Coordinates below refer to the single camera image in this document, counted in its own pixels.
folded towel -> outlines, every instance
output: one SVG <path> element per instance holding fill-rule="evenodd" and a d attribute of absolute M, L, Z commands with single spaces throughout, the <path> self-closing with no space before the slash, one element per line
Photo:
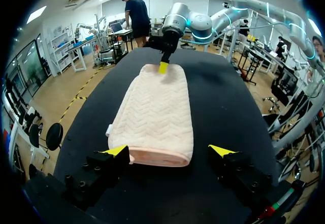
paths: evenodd
<path fill-rule="evenodd" d="M 193 154 L 193 129 L 185 73 L 169 65 L 145 65 L 129 86 L 108 138 L 110 149 L 129 147 L 134 163 L 187 166 Z"/>

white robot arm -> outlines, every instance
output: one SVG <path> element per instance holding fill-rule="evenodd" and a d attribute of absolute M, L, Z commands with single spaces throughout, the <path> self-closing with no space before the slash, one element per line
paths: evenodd
<path fill-rule="evenodd" d="M 208 15 L 192 12 L 188 6 L 182 3 L 174 3 L 168 15 L 166 16 L 162 27 L 164 55 L 162 64 L 164 71 L 169 63 L 170 55 L 175 52 L 178 40 L 183 36 L 185 28 L 192 31 L 195 42 L 209 44 L 220 31 L 230 25 L 232 22 L 248 17 L 248 8 L 261 13 L 270 18 L 274 18 L 289 28 L 289 36 L 305 53 L 311 67 L 324 76 L 325 71 L 321 65 L 320 59 L 315 49 L 307 38 L 306 24 L 303 19 L 295 13 L 286 11 L 266 2 L 258 0 L 231 0 L 233 6 L 229 9 L 223 9 L 214 14 L 211 18 Z M 286 134 L 280 141 L 274 141 L 273 146 L 277 154 L 281 148 L 295 140 L 301 131 L 310 123 L 313 117 L 319 112 L 325 101 L 325 91 L 322 91 L 313 106 L 303 116 L 301 121 L 292 130 Z"/>
<path fill-rule="evenodd" d="M 317 69 L 321 75 L 325 71 L 320 63 L 311 41 L 306 37 L 304 20 L 295 13 L 286 11 L 266 2 L 258 0 L 231 0 L 233 6 L 223 9 L 211 18 L 206 14 L 192 12 L 183 3 L 174 3 L 166 16 L 162 32 L 173 37 L 182 37 L 185 28 L 192 31 L 194 41 L 202 44 L 210 43 L 220 31 L 234 21 L 248 17 L 248 8 L 270 18 L 274 18 L 289 28 L 289 36 L 306 54 L 310 65 Z"/>

monitor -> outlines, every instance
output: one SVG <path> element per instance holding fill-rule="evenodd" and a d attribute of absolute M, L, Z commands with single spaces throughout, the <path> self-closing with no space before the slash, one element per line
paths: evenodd
<path fill-rule="evenodd" d="M 122 30 L 122 25 L 118 22 L 118 23 L 113 23 L 111 24 L 111 28 L 113 30 L 114 33 Z"/>
<path fill-rule="evenodd" d="M 108 24 L 111 25 L 111 24 L 113 24 L 113 23 L 117 23 L 117 22 L 119 22 L 119 20 L 114 20 L 114 21 L 112 21 L 112 22 L 109 22 Z"/>

laptop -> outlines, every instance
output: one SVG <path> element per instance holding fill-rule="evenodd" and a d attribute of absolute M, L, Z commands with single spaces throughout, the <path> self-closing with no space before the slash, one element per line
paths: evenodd
<path fill-rule="evenodd" d="M 111 28 L 113 33 L 116 35 L 129 32 L 128 29 L 123 29 L 122 25 L 119 22 L 111 24 Z"/>
<path fill-rule="evenodd" d="M 273 56 L 273 57 L 277 57 L 277 56 L 278 56 L 278 54 L 277 54 L 277 53 L 275 53 L 273 50 L 272 50 L 272 51 L 270 51 L 270 55 L 271 55 L 271 56 Z"/>

black table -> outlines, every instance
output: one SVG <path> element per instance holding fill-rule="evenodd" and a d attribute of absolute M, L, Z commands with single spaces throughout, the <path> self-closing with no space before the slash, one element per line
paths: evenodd
<path fill-rule="evenodd" d="M 54 176 L 63 181 L 93 150 L 106 150 L 105 131 L 113 122 L 128 86 L 146 63 L 158 64 L 151 48 L 129 53 L 99 83 L 72 123 Z M 273 175 L 276 162 L 261 113 L 243 80 L 222 56 L 178 49 L 170 57 L 185 71 L 194 134 L 194 153 L 184 168 L 130 165 L 115 188 L 107 189 L 87 212 L 108 223 L 243 223 L 250 209 L 217 181 L 207 163 L 209 144 L 252 157 Z"/>

